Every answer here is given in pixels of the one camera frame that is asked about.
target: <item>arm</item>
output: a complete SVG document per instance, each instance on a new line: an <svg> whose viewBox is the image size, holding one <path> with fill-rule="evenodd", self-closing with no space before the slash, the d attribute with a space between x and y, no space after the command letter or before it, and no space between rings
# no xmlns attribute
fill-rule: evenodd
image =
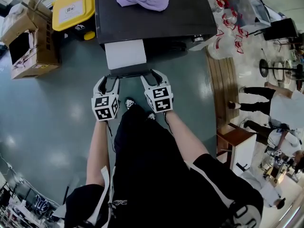
<svg viewBox="0 0 304 228"><path fill-rule="evenodd" d="M271 83L269 82L266 82L265 83L265 87L266 88L269 88L269 89L274 89L276 90L279 94L281 95L284 95L286 96L287 98L290 98L291 99L291 96L293 95L293 92L289 89L285 89L285 88L281 88L281 87L278 87L278 86L275 86L275 85L272 85Z"/></svg>
<svg viewBox="0 0 304 228"><path fill-rule="evenodd" d="M202 142L191 132L174 111L167 111L166 120L184 161L194 162L202 154L209 153Z"/></svg>
<svg viewBox="0 0 304 228"><path fill-rule="evenodd" d="M87 160L86 185L98 184L105 186L100 172L104 166L107 166L108 171L110 170L106 122L96 122Z"/></svg>
<svg viewBox="0 0 304 228"><path fill-rule="evenodd" d="M281 148L281 145L282 145L282 143L283 143L283 141L284 141L284 139L285 139L285 137L286 137L286 135L288 134L288 131L284 131L284 132L282 132L282 135L281 135L281 138L280 138L280 141L279 141L279 144L278 144L278 149L280 149Z"/></svg>

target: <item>cable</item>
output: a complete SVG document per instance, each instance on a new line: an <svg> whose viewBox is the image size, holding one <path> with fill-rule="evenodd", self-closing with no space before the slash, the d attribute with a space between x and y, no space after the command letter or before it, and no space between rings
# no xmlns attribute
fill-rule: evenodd
<svg viewBox="0 0 304 228"><path fill-rule="evenodd" d="M267 60L267 64L268 64L268 63L271 62L271 61L268 60L268 58L266 57L266 54L265 54L264 49L263 49L263 48L261 48L261 49L262 49L262 51L263 51L263 53L264 53L264 56L265 56L265 58L266 58L266 60Z"/></svg>
<svg viewBox="0 0 304 228"><path fill-rule="evenodd" d="M169 123L167 122L166 114L167 114L167 111L163 113L163 118L165 119L165 123L169 126L169 130L170 130L171 134L173 134L173 133L172 133L172 130L171 130L171 128L170 128L170 125L169 125Z"/></svg>
<svg viewBox="0 0 304 228"><path fill-rule="evenodd" d="M10 168L8 168L8 171L5 174L2 174L3 176L6 176L9 173Z"/></svg>
<svg viewBox="0 0 304 228"><path fill-rule="evenodd" d="M3 159L3 161L4 161L4 162L6 163L6 165L8 166L8 162L2 157L1 153L0 153L0 158ZM16 171L15 171L14 169L9 168L8 171L7 171L7 173L4 174L3 176L7 175L7 174L9 173L9 170L12 171L12 175L13 175L13 177L14 177L15 182L19 182L19 181L20 181L20 177L18 176L18 174L16 173ZM47 199L47 200L49 201L49 203L51 203L52 205L54 205L56 208L58 208L58 207L60 206L58 203L56 203L55 201L53 201L53 200L47 198L47 197L44 196L41 192L39 192L36 188L34 188L33 185L30 184L30 182L29 182L28 180L26 180L26 179L24 179L24 178L22 178L22 179L25 181L25 183L26 183L30 188L32 188L32 189L33 189L35 192L37 192L40 196L42 196L42 197L44 197L45 199Z"/></svg>
<svg viewBox="0 0 304 228"><path fill-rule="evenodd" d="M115 148L114 148L114 143L113 143L113 135L112 135L112 130L110 128L109 122L106 121L106 125L108 126L109 132L110 132L110 138L111 138L111 143L112 143L112 150L114 151L114 153L116 153Z"/></svg>
<svg viewBox="0 0 304 228"><path fill-rule="evenodd" d="M273 139L271 137L268 136L268 140L274 145L276 146L276 144L274 143Z"/></svg>

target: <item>sneaker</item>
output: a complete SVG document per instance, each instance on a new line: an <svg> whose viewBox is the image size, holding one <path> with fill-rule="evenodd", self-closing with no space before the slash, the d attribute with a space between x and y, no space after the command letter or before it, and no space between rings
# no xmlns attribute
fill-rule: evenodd
<svg viewBox="0 0 304 228"><path fill-rule="evenodd" d="M245 89L246 89L246 86L243 86L243 87L240 87L238 91L240 93L245 93Z"/></svg>
<svg viewBox="0 0 304 228"><path fill-rule="evenodd" d="M125 104L125 106L127 107L128 110L130 109L130 107L132 105L136 105L135 101L131 97L125 98L124 104Z"/></svg>
<svg viewBox="0 0 304 228"><path fill-rule="evenodd" d="M248 117L246 117L239 125L240 128L247 128L247 121L249 121L250 119Z"/></svg>
<svg viewBox="0 0 304 228"><path fill-rule="evenodd" d="M150 112L147 113L147 115L148 115L148 117L147 117L148 119L156 120L155 112L150 111Z"/></svg>
<svg viewBox="0 0 304 228"><path fill-rule="evenodd" d="M241 108L241 104L229 101L228 102L228 108L229 109L239 109L239 108Z"/></svg>

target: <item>black table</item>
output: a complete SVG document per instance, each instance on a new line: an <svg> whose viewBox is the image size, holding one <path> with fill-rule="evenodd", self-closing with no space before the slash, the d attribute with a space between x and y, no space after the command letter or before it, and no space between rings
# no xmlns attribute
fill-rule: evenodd
<svg viewBox="0 0 304 228"><path fill-rule="evenodd" d="M207 0L169 0L162 12L140 5L121 7L116 0L95 0L99 44L147 38L171 38L217 33Z"/></svg>

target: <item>white stripe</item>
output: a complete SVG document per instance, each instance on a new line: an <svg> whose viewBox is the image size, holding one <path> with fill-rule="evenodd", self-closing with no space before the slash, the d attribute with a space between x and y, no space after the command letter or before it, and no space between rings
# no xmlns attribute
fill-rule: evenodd
<svg viewBox="0 0 304 228"><path fill-rule="evenodd" d="M230 205L234 202L234 200L228 199L223 193L222 191L209 179L209 177L205 174L205 172L203 170L201 170L200 168L196 167L193 163L187 162L185 161L185 163L191 167L192 169L194 169L195 171L197 171L199 174L201 174L213 187L213 189L215 190L215 192L217 192L217 194L219 195L220 199L222 200L222 202L226 205L227 208L230 207Z"/></svg>
<svg viewBox="0 0 304 228"><path fill-rule="evenodd" d="M112 200L113 200L113 195L114 195L113 176L115 174L115 169L116 169L116 166L114 166L112 176L111 176L110 193L109 193L110 198L109 198L108 203L112 203ZM111 219L111 215L112 215L112 210L111 210L111 208L109 208L108 221L101 228L108 227L110 219Z"/></svg>
<svg viewBox="0 0 304 228"><path fill-rule="evenodd" d="M87 219L87 221L89 221L93 226L96 225L96 222L97 222L97 217L98 217L98 214L99 214L99 210L101 208L101 205L105 199L105 195L106 193L108 192L108 189L109 189L109 185L110 185L110 177L109 177L109 172L108 172L108 169L106 166L104 166L102 169L101 169L101 174L104 178L104 183L105 183L105 187L104 187L104 191L100 197L100 200L93 212L93 214L91 215L90 218Z"/></svg>

